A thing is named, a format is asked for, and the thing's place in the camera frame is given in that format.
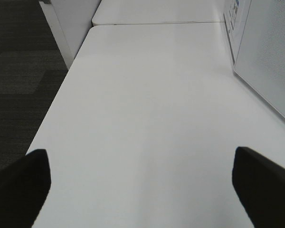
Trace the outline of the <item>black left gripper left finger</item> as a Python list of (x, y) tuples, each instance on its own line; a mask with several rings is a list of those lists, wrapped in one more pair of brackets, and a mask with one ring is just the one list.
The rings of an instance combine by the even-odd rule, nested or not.
[(48, 154), (37, 149), (0, 171), (0, 228), (30, 228), (51, 186)]

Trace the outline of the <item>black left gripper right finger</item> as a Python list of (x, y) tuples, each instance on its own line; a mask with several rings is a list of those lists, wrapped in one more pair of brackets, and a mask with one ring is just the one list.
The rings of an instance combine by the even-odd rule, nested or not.
[(237, 147), (232, 185), (254, 227), (285, 228), (285, 168), (248, 147)]

